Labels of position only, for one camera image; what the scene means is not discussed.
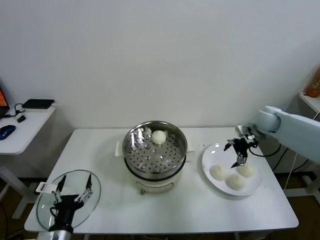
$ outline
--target orange bottle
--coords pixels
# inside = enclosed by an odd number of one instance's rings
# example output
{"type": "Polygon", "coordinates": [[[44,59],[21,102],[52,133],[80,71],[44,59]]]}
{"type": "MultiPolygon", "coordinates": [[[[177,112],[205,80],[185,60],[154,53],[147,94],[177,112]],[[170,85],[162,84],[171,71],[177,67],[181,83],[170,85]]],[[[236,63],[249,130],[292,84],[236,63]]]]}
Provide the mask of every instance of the orange bottle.
{"type": "Polygon", "coordinates": [[[316,71],[313,80],[310,82],[309,86],[306,88],[305,93],[312,98],[317,98],[320,96],[320,67],[316,71]]]}

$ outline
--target shelf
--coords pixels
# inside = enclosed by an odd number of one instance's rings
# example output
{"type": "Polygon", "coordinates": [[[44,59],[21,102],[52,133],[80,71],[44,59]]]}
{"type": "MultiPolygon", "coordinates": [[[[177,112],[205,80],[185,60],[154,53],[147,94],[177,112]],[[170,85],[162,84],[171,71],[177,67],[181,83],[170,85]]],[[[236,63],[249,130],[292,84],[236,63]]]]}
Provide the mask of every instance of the shelf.
{"type": "Polygon", "coordinates": [[[301,98],[316,113],[320,112],[320,97],[310,97],[307,96],[305,93],[300,92],[299,98],[301,98]]]}

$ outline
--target robotic arm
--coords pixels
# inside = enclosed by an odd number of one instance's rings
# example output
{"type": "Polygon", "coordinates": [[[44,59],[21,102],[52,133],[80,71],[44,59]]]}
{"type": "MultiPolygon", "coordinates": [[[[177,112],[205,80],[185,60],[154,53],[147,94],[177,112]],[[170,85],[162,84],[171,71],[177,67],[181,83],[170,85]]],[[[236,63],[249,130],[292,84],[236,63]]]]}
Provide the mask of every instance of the robotic arm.
{"type": "Polygon", "coordinates": [[[66,177],[66,175],[63,176],[56,189],[51,193],[55,198],[53,207],[50,208],[54,224],[48,232],[39,233],[37,240],[70,240],[74,231],[72,221],[75,212],[81,209],[93,194],[90,174],[82,194],[62,195],[66,177]]]}
{"type": "Polygon", "coordinates": [[[267,135],[276,138],[282,145],[314,162],[320,162],[320,122],[307,117],[289,114],[279,108],[265,106],[260,110],[255,124],[239,125],[240,137],[228,140],[224,150],[233,146],[237,153],[233,167],[243,166],[248,157],[247,150],[256,148],[259,140],[267,135]]]}

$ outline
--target glass lid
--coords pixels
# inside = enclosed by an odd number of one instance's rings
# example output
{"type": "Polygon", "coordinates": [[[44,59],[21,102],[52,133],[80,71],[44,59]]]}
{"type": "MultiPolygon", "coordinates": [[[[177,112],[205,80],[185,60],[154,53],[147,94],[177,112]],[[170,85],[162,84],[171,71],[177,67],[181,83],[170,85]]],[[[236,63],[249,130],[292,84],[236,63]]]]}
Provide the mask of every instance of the glass lid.
{"type": "MultiPolygon", "coordinates": [[[[72,220],[72,227],[75,228],[82,224],[97,207],[101,195],[101,184],[97,176],[93,172],[87,170],[69,171],[53,180],[52,184],[58,185],[64,176],[66,176],[66,178],[61,191],[61,196],[81,196],[86,190],[89,178],[91,178],[92,195],[85,202],[83,207],[75,211],[72,220]]],[[[42,193],[36,207],[36,217],[38,222],[46,230],[49,230],[49,228],[55,223],[55,217],[53,214],[56,214],[57,212],[52,211],[55,201],[56,199],[53,193],[42,193]]]]}

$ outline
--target white wall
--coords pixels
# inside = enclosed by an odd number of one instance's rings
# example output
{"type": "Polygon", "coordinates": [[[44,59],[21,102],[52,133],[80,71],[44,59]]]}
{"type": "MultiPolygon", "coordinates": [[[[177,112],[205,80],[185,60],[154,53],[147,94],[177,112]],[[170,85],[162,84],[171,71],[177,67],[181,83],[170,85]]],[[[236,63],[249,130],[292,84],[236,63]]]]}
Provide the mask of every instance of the white wall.
{"type": "Polygon", "coordinates": [[[63,106],[37,137],[48,144],[20,156],[32,165],[18,174],[48,175],[73,128],[231,126],[264,105],[286,108],[320,62],[319,8],[318,0],[0,1],[10,99],[63,106]]]}

